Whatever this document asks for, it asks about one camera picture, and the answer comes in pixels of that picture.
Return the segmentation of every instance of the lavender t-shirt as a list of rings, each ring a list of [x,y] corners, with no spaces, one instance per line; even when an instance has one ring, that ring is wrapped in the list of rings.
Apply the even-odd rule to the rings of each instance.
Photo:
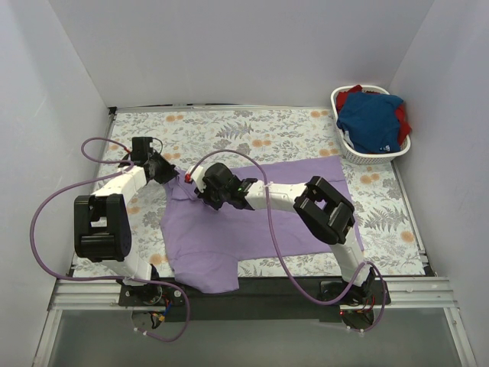
[[[313,176],[324,177],[351,200],[339,157],[264,164],[269,181],[300,184]],[[239,178],[262,179],[254,167],[233,168]],[[204,293],[238,289],[238,262],[276,257],[266,210],[237,210],[225,203],[214,210],[196,198],[195,186],[179,175],[165,185],[167,208],[161,231],[175,279]],[[274,229],[282,255],[331,252],[316,239],[296,213],[273,211]],[[355,232],[361,248],[358,225]]]

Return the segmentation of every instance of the red clothing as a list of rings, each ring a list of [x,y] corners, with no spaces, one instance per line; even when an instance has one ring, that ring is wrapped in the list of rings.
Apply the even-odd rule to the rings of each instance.
[[[338,95],[336,96],[336,111],[338,111],[339,113],[342,110],[343,106],[345,105],[348,94],[358,93],[358,92],[361,92],[361,85],[359,84],[357,86],[354,86],[353,88],[350,88],[346,92],[338,93]],[[399,145],[402,145],[404,139],[406,139],[406,136],[411,132],[411,126],[406,120],[406,110],[404,108],[404,103],[397,108],[395,113],[400,123],[399,134],[397,135],[397,142],[399,143]]]

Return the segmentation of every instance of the laundry basket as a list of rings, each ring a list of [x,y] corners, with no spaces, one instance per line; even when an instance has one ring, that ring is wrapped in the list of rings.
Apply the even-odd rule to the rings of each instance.
[[[338,112],[336,111],[336,96],[340,92],[346,92],[353,86],[341,86],[333,91],[331,93],[331,104],[333,106],[333,112],[335,113],[335,122],[338,121]],[[381,94],[389,94],[388,91],[386,91],[383,88],[380,88],[379,86],[361,86],[362,91],[364,92],[378,92]],[[352,163],[356,164],[381,164],[381,163],[387,163],[392,161],[395,157],[399,157],[405,153],[411,148],[411,140],[409,135],[406,136],[406,139],[404,139],[403,144],[400,146],[400,151],[397,151],[395,153],[386,153],[386,154],[364,154],[364,153],[358,153],[356,150],[354,150],[350,145],[345,140],[345,134],[343,131],[335,124],[335,129],[336,133],[338,134],[339,140],[340,140],[340,145],[342,147],[342,153],[345,156],[346,159],[348,159]]]

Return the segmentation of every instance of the blue clothing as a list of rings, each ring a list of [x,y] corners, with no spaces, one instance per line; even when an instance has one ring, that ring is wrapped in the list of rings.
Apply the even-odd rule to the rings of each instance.
[[[400,151],[397,142],[400,123],[395,112],[402,103],[398,96],[352,93],[348,95],[336,124],[348,132],[357,152],[394,153]]]

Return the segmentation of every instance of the table surface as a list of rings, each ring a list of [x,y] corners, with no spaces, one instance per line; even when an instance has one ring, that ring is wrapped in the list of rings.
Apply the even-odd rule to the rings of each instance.
[[[185,112],[118,113],[111,138],[131,146],[134,136],[153,136],[163,142],[162,155],[178,168],[186,170],[203,155],[216,149],[235,149],[260,163],[297,161],[305,158],[341,154],[329,109],[236,109],[191,110]],[[159,143],[154,147],[160,149]],[[108,145],[106,160],[118,160],[124,151]],[[233,154],[218,154],[208,163],[221,161],[229,167],[250,163]],[[343,171],[355,205],[365,258],[374,262],[383,274],[425,274],[419,248],[399,182],[392,165],[352,164],[342,158]],[[99,176],[116,171],[104,164]],[[132,245],[139,255],[154,264],[161,277],[173,272],[165,255],[160,220],[166,195],[163,187],[150,182],[128,204]],[[286,258],[294,275],[340,275],[331,253]],[[110,275],[110,270],[87,259],[73,262],[75,277]],[[284,276],[277,258],[240,261],[240,277]]]

